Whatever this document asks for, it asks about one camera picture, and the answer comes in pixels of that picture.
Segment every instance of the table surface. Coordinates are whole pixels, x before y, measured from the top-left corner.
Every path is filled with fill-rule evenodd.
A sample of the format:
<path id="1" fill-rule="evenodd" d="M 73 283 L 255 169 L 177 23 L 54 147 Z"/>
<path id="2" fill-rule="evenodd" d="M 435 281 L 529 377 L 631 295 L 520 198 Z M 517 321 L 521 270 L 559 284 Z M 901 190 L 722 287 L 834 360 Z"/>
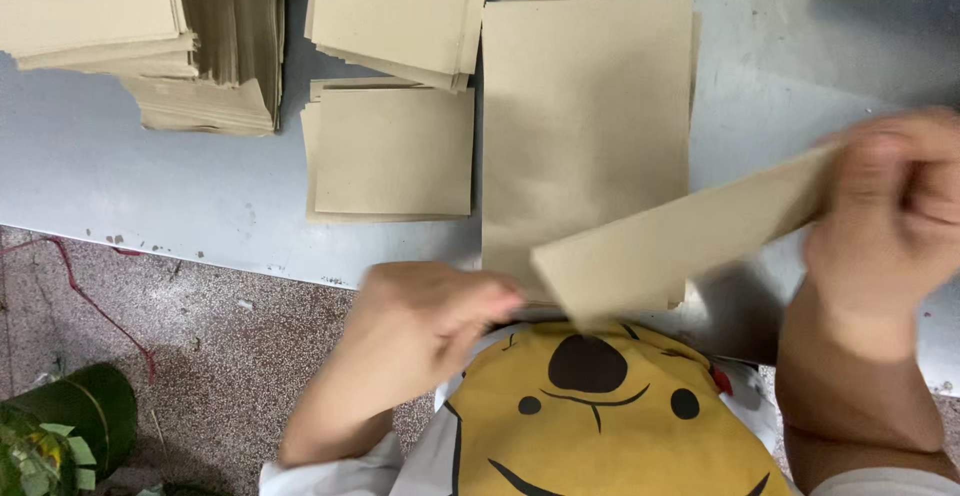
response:
<path id="1" fill-rule="evenodd" d="M 773 165 L 872 113 L 960 101 L 960 0 L 695 0 L 695 10 L 691 190 Z M 316 52 L 305 13 L 306 0 L 287 0 L 277 137 L 145 131 L 113 78 L 19 73 L 0 53 L 0 223 L 343 287 L 382 261 L 476 266 L 476 208 L 455 222 L 306 223 L 299 112 L 309 82 L 375 72 Z M 482 71 L 474 80 L 481 134 Z M 693 281 L 682 308 L 638 318 L 706 352 L 772 361 L 782 306 L 804 271 L 801 235 Z M 955 281 L 919 316 L 924 373 L 948 393 L 960 382 L 958 307 Z"/>

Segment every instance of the floor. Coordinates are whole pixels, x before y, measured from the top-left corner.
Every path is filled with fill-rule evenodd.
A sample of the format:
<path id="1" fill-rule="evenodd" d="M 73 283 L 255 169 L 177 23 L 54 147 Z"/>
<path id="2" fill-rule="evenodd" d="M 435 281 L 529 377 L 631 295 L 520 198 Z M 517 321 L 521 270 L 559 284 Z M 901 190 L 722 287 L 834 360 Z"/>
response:
<path id="1" fill-rule="evenodd" d="M 42 235 L 0 226 L 0 248 Z M 343 331 L 350 291 L 111 247 L 64 242 L 79 286 L 154 352 L 148 384 L 138 350 L 73 290 L 51 243 L 0 257 L 0 399 L 45 374 L 109 360 L 138 397 L 139 437 L 127 464 L 98 487 L 126 496 L 167 481 L 235 496 L 257 492 L 284 422 L 307 379 Z M 763 373 L 773 388 L 772 368 Z M 937 397 L 948 452 L 960 458 L 960 400 Z M 408 451 L 432 396 L 396 410 Z M 783 448 L 774 455 L 786 465 Z"/>

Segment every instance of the green container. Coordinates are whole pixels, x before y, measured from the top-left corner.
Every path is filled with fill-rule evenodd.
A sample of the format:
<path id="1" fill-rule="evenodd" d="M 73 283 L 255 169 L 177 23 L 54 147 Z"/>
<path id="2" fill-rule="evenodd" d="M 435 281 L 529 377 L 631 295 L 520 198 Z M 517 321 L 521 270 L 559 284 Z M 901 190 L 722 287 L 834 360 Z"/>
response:
<path id="1" fill-rule="evenodd" d="M 97 459 L 97 480 L 123 463 L 137 440 L 137 398 L 127 378 L 114 367 L 95 364 L 47 383 L 4 404 L 36 416 L 42 423 L 75 427 Z"/>

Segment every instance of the red cable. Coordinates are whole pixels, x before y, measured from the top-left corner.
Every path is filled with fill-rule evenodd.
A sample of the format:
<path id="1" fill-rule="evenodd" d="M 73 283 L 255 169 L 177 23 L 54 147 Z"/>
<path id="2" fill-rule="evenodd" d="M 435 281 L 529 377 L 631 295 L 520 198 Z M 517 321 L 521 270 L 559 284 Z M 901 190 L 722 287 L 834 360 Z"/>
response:
<path id="1" fill-rule="evenodd" d="M 114 326 L 115 328 L 117 328 L 118 330 L 120 330 L 120 332 L 123 332 L 124 335 L 126 336 L 126 338 L 129 338 L 129 341 L 132 342 L 132 343 L 136 346 L 136 348 L 137 348 L 138 350 L 140 350 L 140 354 L 142 354 L 142 355 L 143 355 L 143 358 L 146 359 L 146 361 L 147 361 L 147 375 L 148 375 L 148 376 L 147 376 L 147 381 L 150 383 L 150 385 L 153 385 L 153 384 L 154 384 L 154 375 L 155 375 L 156 372 L 157 372 L 157 367 L 154 365 L 154 354 L 153 354 L 152 352 L 147 351 L 146 348 L 144 348 L 143 346 L 141 346 L 140 343 L 137 342 L 137 340 L 136 340 L 135 338 L 133 338 L 133 337 L 127 332 L 127 330 L 125 330 L 124 328 L 120 327 L 120 325 L 117 324 L 117 322 L 115 322 L 113 318 L 110 318 L 109 316 L 107 316 L 107 313 L 104 312 L 100 306 L 97 306 L 97 304 L 94 303 L 92 299 L 90 299 L 90 296 L 89 296 L 89 295 L 85 294 L 84 291 L 83 291 L 82 289 L 80 289 L 80 286 L 77 284 L 76 279 L 74 279 L 74 277 L 73 277 L 73 269 L 70 267 L 70 257 L 67 256 L 67 254 L 66 254 L 66 248 L 65 248 L 65 246 L 64 246 L 64 243 L 63 243 L 60 239 L 58 239 L 58 238 L 56 238 L 56 237 L 42 237 L 42 238 L 40 238 L 40 239 L 34 239 L 34 240 L 32 240 L 32 241 L 27 241 L 27 242 L 25 242 L 25 243 L 18 244 L 18 245 L 16 245 L 16 246 L 11 246 L 11 247 L 9 247 L 9 248 L 5 248 L 5 249 L 3 249 L 3 250 L 0 250 L 0 256 L 5 256 L 6 254 L 9 254 L 10 252 L 13 252 L 14 250 L 19 250 L 19 249 L 21 249 L 21 248 L 28 247 L 28 246 L 30 246 L 31 244 L 36 244 L 36 243 L 39 243 L 39 242 L 41 242 L 41 241 L 50 241 L 50 242 L 54 243 L 54 244 L 56 245 L 56 247 L 59 249 L 60 258 L 63 259 L 63 265 L 66 266 L 66 278 L 67 278 L 67 281 L 70 282 L 70 287 L 73 288 L 73 290 L 76 291 L 81 297 L 83 297 L 83 300 L 84 300 L 84 301 L 87 301 L 88 303 L 90 303 L 90 306 L 93 306 L 94 308 L 96 308 L 96 310 L 97 310 L 98 312 L 100 312 L 100 315 L 103 316 L 104 318 L 106 318 L 106 320 L 109 321 L 111 324 L 113 324 L 113 326 Z M 126 250 L 125 250 L 125 251 L 121 251 L 121 250 L 116 249 L 116 248 L 114 248 L 114 250 L 115 250 L 118 254 L 124 254 L 124 255 L 126 255 L 126 256 L 139 256 L 139 255 L 140 255 L 140 253 L 138 253 L 138 252 L 133 252 L 133 251 L 126 251 Z"/>
<path id="2" fill-rule="evenodd" d="M 141 254 L 143 254 L 142 252 L 138 252 L 136 250 L 124 250 L 122 248 L 117 248 L 115 246 L 111 246 L 111 248 L 113 248 L 113 251 L 115 253 L 122 254 L 123 256 L 140 256 Z"/>

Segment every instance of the green leaf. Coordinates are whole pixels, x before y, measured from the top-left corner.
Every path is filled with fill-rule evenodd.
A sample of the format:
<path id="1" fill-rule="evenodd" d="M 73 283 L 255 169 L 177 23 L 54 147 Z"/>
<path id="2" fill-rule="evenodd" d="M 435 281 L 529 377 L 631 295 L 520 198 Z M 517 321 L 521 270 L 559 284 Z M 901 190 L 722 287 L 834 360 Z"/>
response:
<path id="1" fill-rule="evenodd" d="M 59 434 L 61 436 L 68 436 L 73 430 L 73 427 L 58 425 L 57 423 L 40 423 L 40 427 L 48 432 L 53 432 L 54 434 Z"/>
<path id="2" fill-rule="evenodd" d="M 80 490 L 93 490 L 96 487 L 96 472 L 88 470 L 87 468 L 77 468 L 77 488 Z"/>
<path id="3" fill-rule="evenodd" d="M 66 438 L 70 442 L 70 451 L 73 451 L 73 459 L 80 466 L 91 466 L 97 463 L 97 459 L 90 452 L 90 446 L 79 436 Z"/>
<path id="4" fill-rule="evenodd" d="M 31 476 L 20 477 L 20 486 L 27 496 L 43 496 L 50 492 L 50 478 L 39 472 Z"/>

